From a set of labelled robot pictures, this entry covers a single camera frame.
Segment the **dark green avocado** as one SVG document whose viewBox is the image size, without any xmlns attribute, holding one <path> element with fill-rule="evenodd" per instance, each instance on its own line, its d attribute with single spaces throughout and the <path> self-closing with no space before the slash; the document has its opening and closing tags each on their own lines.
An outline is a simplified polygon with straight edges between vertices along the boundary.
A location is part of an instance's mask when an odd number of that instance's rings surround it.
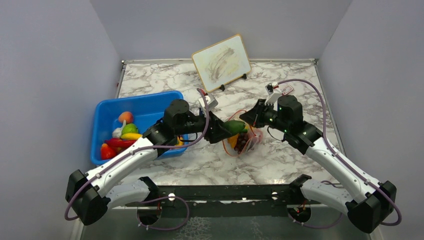
<svg viewBox="0 0 424 240">
<path fill-rule="evenodd" d="M 223 123 L 223 127 L 231 133 L 232 136 L 243 132 L 246 128 L 246 123 L 240 120 L 228 120 Z"/>
</svg>

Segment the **orange nugget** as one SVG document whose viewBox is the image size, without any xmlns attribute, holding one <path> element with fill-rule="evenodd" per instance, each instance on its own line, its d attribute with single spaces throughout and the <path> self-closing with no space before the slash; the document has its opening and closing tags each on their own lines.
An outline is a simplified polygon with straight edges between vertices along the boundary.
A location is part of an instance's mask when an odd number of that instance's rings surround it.
<svg viewBox="0 0 424 240">
<path fill-rule="evenodd" d="M 234 136 L 231 136 L 227 139 L 227 143 L 229 144 L 229 146 L 234 149 L 237 145 L 238 142 L 238 138 L 239 138 L 239 134 L 236 134 Z"/>
</svg>

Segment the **purple grapes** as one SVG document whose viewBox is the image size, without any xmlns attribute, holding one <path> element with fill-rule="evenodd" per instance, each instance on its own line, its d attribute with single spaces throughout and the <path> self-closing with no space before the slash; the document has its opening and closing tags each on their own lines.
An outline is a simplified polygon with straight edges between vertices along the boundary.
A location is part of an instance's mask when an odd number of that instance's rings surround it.
<svg viewBox="0 0 424 240">
<path fill-rule="evenodd" d="M 234 150 L 236 151 L 237 154 L 241 154 L 244 152 L 249 151 L 250 149 L 253 148 L 253 144 L 251 142 L 251 134 L 248 133 L 240 133 L 239 137 L 238 137 L 238 141 L 237 141 L 237 145 L 234 148 Z"/>
</svg>

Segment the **clear zip top bag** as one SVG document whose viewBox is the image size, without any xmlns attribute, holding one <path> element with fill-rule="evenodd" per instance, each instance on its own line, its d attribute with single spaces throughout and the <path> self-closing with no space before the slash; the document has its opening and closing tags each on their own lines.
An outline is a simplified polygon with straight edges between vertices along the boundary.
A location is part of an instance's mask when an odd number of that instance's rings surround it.
<svg viewBox="0 0 424 240">
<path fill-rule="evenodd" d="M 223 149 L 231 157 L 240 157 L 253 152 L 263 140 L 263 132 L 249 124 L 245 124 L 244 130 L 222 141 Z"/>
</svg>

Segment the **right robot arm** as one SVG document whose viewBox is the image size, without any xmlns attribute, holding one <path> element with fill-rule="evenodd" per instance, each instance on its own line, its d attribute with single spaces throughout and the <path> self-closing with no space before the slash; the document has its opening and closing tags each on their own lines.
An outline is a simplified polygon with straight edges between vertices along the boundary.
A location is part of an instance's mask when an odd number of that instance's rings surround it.
<svg viewBox="0 0 424 240">
<path fill-rule="evenodd" d="M 316 126 L 303 118 L 303 106 L 292 95 L 282 95 L 277 107 L 259 99 L 240 115 L 255 128 L 268 126 L 283 132 L 287 143 L 326 169 L 344 187 L 325 186 L 309 176 L 298 177 L 288 190 L 289 199 L 300 204 L 317 201 L 346 215 L 360 231 L 370 234 L 393 212 L 397 188 L 381 182 L 340 153 Z"/>
</svg>

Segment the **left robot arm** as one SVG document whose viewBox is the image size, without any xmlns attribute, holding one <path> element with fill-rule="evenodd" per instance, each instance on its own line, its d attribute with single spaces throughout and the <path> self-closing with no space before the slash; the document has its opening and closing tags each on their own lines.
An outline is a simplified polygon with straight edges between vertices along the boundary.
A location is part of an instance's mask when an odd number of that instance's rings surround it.
<svg viewBox="0 0 424 240">
<path fill-rule="evenodd" d="M 65 192 L 65 220 L 80 219 L 85 225 L 98 221 L 113 202 L 107 193 L 144 162 L 155 160 L 170 149 L 178 149 L 179 136 L 199 133 L 197 139 L 186 144 L 190 147 L 202 139 L 214 144 L 235 135 L 227 122 L 209 110 L 204 97 L 202 100 L 204 107 L 199 109 L 199 115 L 194 115 L 187 101 L 174 99 L 162 119 L 126 150 L 86 173 L 79 169 L 72 172 Z"/>
</svg>

